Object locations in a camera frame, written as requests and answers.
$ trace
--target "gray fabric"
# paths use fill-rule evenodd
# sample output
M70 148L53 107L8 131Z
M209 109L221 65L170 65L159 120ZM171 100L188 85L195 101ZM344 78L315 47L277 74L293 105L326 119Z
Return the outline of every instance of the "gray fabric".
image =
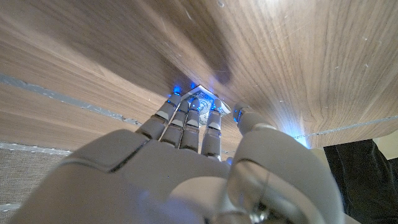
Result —
M0 149L0 205L23 203L65 156ZM0 211L0 224L16 210Z
M0 224L6 224L17 210L0 211Z

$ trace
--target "wooden panel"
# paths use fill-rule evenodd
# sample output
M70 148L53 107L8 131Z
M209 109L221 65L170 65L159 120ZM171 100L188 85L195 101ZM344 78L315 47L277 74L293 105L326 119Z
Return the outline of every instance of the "wooden panel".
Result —
M398 120L382 121L380 123L368 124L366 128L355 127L335 131L327 134L312 135L305 140L298 139L298 142L306 142L312 147L332 146L347 142L360 141L365 139L378 138L393 133L398 129Z
M392 0L11 1L0 19L0 72L140 122L191 83L292 136L398 115ZM227 151L239 139L225 117Z
M76 150L117 129L138 126L0 84L0 140Z

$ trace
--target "wood grain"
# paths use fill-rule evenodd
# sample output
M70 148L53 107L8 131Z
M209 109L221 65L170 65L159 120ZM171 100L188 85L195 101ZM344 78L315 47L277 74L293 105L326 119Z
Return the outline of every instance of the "wood grain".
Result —
M301 136L398 115L397 30L396 1L10 1L0 72L140 122L201 84ZM308 147L390 132L358 129ZM225 151L240 138L226 116Z
M118 129L138 126L0 83L2 141L76 150Z

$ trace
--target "robotic hand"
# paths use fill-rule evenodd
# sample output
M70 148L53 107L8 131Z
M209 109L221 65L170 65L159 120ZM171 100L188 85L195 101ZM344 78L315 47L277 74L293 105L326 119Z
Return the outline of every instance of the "robotic hand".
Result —
M234 109L243 139L233 164L220 162L220 103L201 154L200 104L174 93L135 133L115 131L65 158L11 223L344 223L330 172L248 105Z

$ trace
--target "black fabric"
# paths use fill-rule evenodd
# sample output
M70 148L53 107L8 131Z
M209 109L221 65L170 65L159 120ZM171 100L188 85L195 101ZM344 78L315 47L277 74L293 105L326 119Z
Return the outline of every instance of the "black fabric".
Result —
M391 166L396 170L397 174L398 174L398 158L395 159L389 159L388 160L389 163L391 164Z
M398 223L398 169L373 140L328 146L325 154L347 215L362 224Z

